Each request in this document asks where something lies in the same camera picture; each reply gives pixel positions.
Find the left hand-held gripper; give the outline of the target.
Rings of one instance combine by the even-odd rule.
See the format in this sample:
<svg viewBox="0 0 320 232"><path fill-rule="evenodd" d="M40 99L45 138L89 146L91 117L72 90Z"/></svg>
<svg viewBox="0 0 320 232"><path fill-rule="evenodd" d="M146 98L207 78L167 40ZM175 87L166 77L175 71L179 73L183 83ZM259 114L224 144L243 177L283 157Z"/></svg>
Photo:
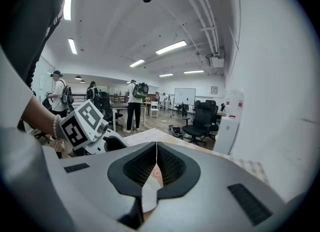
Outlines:
<svg viewBox="0 0 320 232"><path fill-rule="evenodd" d="M85 155L129 147L117 132L109 129L109 123L90 100L59 121L58 130L63 133L75 152L82 150Z"/></svg>

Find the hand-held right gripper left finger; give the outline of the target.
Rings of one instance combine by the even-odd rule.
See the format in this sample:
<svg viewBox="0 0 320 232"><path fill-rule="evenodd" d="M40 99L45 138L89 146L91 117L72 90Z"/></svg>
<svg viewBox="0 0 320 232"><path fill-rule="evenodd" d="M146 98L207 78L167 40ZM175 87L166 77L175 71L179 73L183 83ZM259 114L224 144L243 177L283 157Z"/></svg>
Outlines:
<svg viewBox="0 0 320 232"><path fill-rule="evenodd" d="M157 143L150 142L142 148L114 161L107 176L115 189L122 195L134 197L131 210L118 221L132 229L144 222L142 188L156 166Z"/></svg>

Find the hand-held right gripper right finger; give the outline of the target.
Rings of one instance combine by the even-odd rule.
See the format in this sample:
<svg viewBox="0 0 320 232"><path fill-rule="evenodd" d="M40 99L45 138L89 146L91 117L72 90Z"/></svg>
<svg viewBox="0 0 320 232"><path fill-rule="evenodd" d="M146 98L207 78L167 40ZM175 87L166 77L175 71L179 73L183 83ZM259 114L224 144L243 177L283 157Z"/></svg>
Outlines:
<svg viewBox="0 0 320 232"><path fill-rule="evenodd" d="M163 142L157 143L157 166L163 183L157 191L158 201L183 197L201 176L201 168L194 159Z"/></svg>

